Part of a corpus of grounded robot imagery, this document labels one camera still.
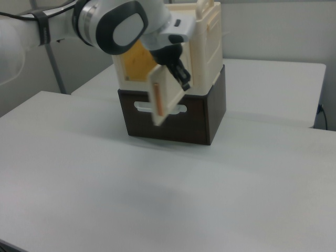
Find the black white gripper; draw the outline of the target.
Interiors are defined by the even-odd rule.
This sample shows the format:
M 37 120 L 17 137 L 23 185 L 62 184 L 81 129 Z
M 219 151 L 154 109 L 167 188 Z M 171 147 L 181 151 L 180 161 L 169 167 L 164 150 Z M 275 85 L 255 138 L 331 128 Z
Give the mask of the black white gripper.
M 142 44 L 159 65 L 167 65 L 168 70 L 184 91 L 190 88 L 190 73 L 179 59 L 182 54 L 181 35 L 151 33 L 142 36 Z

